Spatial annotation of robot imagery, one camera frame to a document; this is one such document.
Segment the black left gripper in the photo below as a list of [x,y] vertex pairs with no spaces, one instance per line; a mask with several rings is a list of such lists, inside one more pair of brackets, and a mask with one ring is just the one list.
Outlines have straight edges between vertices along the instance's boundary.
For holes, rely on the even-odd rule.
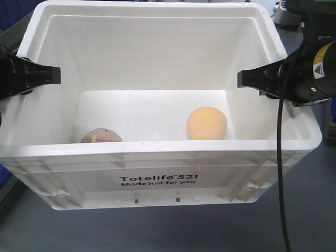
[[20,58],[1,44],[1,101],[32,93],[32,87],[61,84],[61,69]]

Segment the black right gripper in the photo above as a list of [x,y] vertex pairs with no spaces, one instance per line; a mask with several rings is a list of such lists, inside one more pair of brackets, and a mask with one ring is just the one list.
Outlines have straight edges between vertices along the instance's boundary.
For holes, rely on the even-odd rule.
[[237,74],[237,88],[310,106],[335,98],[335,47],[297,51],[289,59]]

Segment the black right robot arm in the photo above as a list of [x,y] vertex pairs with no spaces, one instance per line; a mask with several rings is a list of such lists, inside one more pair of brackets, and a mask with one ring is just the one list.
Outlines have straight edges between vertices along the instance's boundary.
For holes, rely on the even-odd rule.
[[335,40],[303,42],[287,58],[242,70],[238,88],[253,88],[272,99],[283,97],[294,106],[311,106],[335,97]]

